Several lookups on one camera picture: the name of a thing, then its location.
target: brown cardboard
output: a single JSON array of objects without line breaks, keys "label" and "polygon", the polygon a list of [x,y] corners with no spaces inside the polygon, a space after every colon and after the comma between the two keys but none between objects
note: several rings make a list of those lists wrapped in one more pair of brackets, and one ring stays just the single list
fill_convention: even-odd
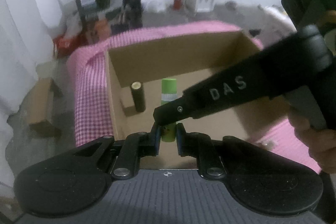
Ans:
[{"label": "brown cardboard", "polygon": [[31,129],[39,135],[55,136],[60,131],[52,124],[53,99],[59,97],[62,92],[52,78],[39,79],[29,94],[29,110],[27,122]]},{"label": "brown cardboard", "polygon": [[[149,131],[153,111],[161,104],[161,79],[177,78],[178,95],[193,84],[227,68],[259,50],[242,32],[222,32],[169,37],[114,48],[106,52],[106,78],[114,136]],[[147,109],[136,113],[129,86],[144,83]],[[201,119],[183,121],[187,132],[202,132],[212,139],[225,135],[247,139],[260,135],[288,111],[282,99],[268,98],[246,103]],[[176,142],[160,144],[158,157],[145,157],[143,168],[195,168],[195,159],[181,158]]]}]

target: screw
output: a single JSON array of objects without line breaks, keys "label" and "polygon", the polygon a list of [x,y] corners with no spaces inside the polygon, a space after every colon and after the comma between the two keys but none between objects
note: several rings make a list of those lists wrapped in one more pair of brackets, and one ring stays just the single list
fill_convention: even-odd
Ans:
[{"label": "screw", "polygon": [[220,176],[223,174],[223,170],[218,167],[211,167],[207,170],[207,173],[211,176]]},{"label": "screw", "polygon": [[128,170],[127,168],[118,168],[113,171],[113,174],[115,174],[118,177],[125,177],[129,175],[131,171]]}]

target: white plastic bag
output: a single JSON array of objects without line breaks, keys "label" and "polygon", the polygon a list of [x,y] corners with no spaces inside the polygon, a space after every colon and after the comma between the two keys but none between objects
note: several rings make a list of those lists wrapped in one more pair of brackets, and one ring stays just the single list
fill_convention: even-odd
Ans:
[{"label": "white plastic bag", "polygon": [[79,17],[79,13],[77,12],[75,15],[68,17],[67,19],[67,31],[64,35],[64,38],[70,39],[76,37],[82,31],[83,26],[81,19]]},{"label": "white plastic bag", "polygon": [[147,12],[160,13],[166,10],[165,0],[141,0],[141,3]]}]

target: green bottle cap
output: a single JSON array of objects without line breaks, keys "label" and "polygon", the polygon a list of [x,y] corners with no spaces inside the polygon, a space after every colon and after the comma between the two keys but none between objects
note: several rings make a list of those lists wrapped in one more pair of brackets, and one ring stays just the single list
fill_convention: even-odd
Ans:
[{"label": "green bottle cap", "polygon": [[164,78],[162,79],[162,94],[176,94],[177,84],[176,79]]}]

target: fire extinguisher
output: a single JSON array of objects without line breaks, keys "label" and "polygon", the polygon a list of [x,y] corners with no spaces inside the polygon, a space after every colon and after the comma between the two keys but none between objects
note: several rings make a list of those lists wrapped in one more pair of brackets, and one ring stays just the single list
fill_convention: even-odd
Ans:
[{"label": "fire extinguisher", "polygon": [[174,0],[173,9],[180,10],[182,7],[182,0]]}]

